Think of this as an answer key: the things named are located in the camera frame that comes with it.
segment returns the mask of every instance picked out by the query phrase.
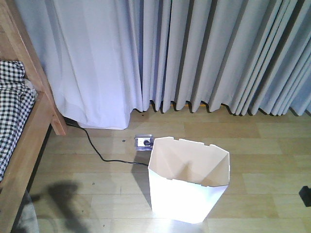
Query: wooden floor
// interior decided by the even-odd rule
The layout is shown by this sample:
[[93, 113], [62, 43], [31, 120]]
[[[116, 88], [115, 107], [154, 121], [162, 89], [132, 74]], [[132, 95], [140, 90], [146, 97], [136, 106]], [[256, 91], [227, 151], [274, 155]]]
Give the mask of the wooden floor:
[[82, 130], [48, 140], [31, 195], [42, 233], [311, 233], [311, 116], [233, 116], [225, 107], [134, 111], [124, 131], [88, 130], [107, 159], [148, 162], [134, 136], [151, 133], [230, 152], [230, 185], [201, 224], [155, 218], [147, 167], [102, 162]]

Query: white curtain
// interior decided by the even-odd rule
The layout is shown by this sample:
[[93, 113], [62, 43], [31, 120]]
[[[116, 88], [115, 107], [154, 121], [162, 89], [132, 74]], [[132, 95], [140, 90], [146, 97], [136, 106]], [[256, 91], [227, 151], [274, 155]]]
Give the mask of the white curtain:
[[311, 111], [311, 0], [16, 0], [60, 112], [124, 129], [133, 109]]

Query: bed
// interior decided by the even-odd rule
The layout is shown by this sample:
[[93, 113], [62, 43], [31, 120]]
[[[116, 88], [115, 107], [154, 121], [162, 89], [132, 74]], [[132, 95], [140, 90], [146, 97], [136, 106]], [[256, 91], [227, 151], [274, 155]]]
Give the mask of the bed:
[[0, 60], [21, 61], [38, 94], [0, 183], [0, 232], [9, 233], [49, 125], [65, 135], [66, 124], [13, 0], [0, 0]]

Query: black and white checkered blanket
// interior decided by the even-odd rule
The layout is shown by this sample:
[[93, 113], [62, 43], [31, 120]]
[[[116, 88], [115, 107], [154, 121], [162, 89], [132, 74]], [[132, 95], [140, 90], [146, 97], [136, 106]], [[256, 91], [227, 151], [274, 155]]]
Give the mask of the black and white checkered blanket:
[[22, 62], [0, 61], [0, 181], [35, 103]]

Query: black cable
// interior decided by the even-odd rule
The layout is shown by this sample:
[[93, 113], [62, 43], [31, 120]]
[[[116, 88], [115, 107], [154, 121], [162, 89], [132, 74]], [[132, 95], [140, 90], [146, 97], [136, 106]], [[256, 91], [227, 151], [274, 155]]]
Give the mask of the black cable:
[[79, 125], [74, 125], [74, 124], [70, 124], [70, 123], [67, 123], [67, 122], [66, 122], [66, 124], [69, 125], [69, 126], [72, 126], [72, 127], [78, 128], [78, 129], [81, 129], [81, 130], [83, 130], [84, 132], [86, 132], [88, 141], [90, 142], [91, 146], [92, 146], [93, 149], [96, 151], [96, 153], [99, 155], [99, 157], [101, 158], [101, 160], [103, 160], [104, 162], [121, 162], [121, 163], [125, 163], [125, 164], [139, 164], [139, 165], [148, 166], [148, 164], [138, 163], [138, 162], [129, 162], [129, 161], [124, 161], [124, 160], [120, 160], [120, 159], [110, 159], [110, 160], [104, 159], [103, 156], [98, 152], [98, 150], [97, 150], [97, 149], [95, 148], [95, 146], [93, 145], [93, 143], [92, 143], [92, 141], [91, 141], [91, 138], [89, 137], [88, 132], [86, 131], [85, 128], [82, 128], [82, 127], [80, 127]]

